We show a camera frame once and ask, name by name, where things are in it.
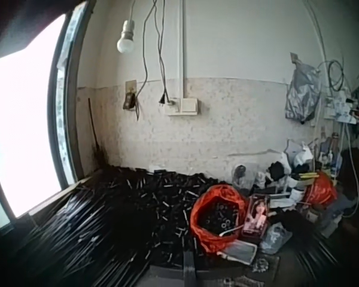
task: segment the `plastic wrap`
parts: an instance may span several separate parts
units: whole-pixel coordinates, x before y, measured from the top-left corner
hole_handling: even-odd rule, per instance
[[[292,235],[293,233],[287,231],[280,222],[273,224],[260,243],[260,249],[266,254],[276,254]]]
[[[304,124],[315,116],[321,81],[319,71],[312,66],[296,63],[293,79],[287,92],[285,116]]]
[[[251,190],[258,170],[259,165],[255,163],[245,163],[235,166],[232,170],[232,184],[234,188],[238,191]]]

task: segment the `tiled wall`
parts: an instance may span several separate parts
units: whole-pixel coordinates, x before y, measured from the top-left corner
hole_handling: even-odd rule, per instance
[[[174,80],[169,82],[169,92],[175,91],[175,84]],[[122,110],[124,86],[80,89],[77,120],[84,170],[93,169],[89,96],[100,142],[111,164],[205,172],[229,180],[238,163],[268,167],[276,158],[273,153],[253,154],[268,149],[283,151],[287,139],[312,140],[314,129],[309,123],[302,126],[285,119],[286,89],[285,84],[263,81],[192,78],[187,80],[187,97],[198,98],[199,115],[168,117],[158,103],[161,82],[149,82],[139,96],[139,121],[134,112]]]

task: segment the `black cloth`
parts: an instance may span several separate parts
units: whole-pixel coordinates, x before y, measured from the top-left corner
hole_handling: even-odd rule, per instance
[[[270,176],[274,181],[278,181],[285,176],[285,169],[280,162],[272,163],[269,167]]]

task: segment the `wall switch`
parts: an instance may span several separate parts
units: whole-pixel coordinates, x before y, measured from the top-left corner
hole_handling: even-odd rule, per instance
[[[165,115],[197,115],[198,100],[194,98],[170,99],[171,104],[165,104]]]
[[[181,101],[181,112],[197,112],[198,111],[198,100],[186,98]]]

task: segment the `black cable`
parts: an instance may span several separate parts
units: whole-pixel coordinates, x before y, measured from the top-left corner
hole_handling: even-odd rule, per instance
[[[144,82],[142,83],[142,86],[141,88],[138,90],[137,94],[136,94],[136,98],[135,98],[135,105],[136,105],[136,117],[137,117],[137,120],[139,119],[139,103],[138,103],[138,96],[139,94],[141,94],[141,91],[144,89],[147,81],[148,81],[148,67],[146,65],[146,58],[145,58],[145,34],[146,34],[146,23],[148,22],[150,16],[151,16],[151,13],[153,12],[153,9],[155,7],[155,4],[153,4],[153,6],[151,7],[149,13],[148,13],[148,16],[146,17],[145,21],[144,21],[144,29],[142,31],[142,59],[144,60],[144,69],[145,69],[145,80]]]
[[[158,24],[157,24],[157,0],[153,0],[153,5],[154,5],[154,24],[156,26],[156,31],[158,34],[158,42],[157,42],[157,46],[158,46],[158,54],[159,54],[159,61],[160,61],[160,70],[161,70],[161,77],[162,77],[162,84],[163,84],[163,95],[162,98],[160,100],[160,103],[162,103],[162,99],[165,102],[165,98],[167,99],[167,101],[169,101],[169,96],[168,96],[168,90],[166,87],[166,73],[165,73],[165,64],[163,62],[162,59],[162,44],[163,44],[163,33],[165,30],[165,7],[166,7],[166,0],[163,0],[163,6],[162,6],[162,30],[161,32],[159,31],[158,28]]]
[[[331,76],[331,68],[334,64],[337,64],[339,69],[340,69],[340,77],[339,79],[336,81],[336,83],[333,84],[333,81],[332,81],[332,76]],[[337,60],[332,60],[330,61],[330,63],[328,64],[328,67],[327,67],[327,73],[328,73],[328,84],[330,86],[330,88],[333,90],[333,91],[340,91],[343,87],[343,82],[345,80],[345,74],[344,74],[344,69],[343,69],[343,66],[339,63],[339,61]]]
[[[337,60],[323,61],[322,63],[319,64],[318,69],[321,67],[321,65],[326,63],[328,63],[328,67],[327,67],[328,87],[333,91],[340,91],[343,87],[344,80],[346,80],[344,74],[344,59],[342,58],[342,64]],[[331,70],[334,64],[337,64],[340,70],[340,77],[335,82],[333,82],[333,77],[331,75],[332,73]]]

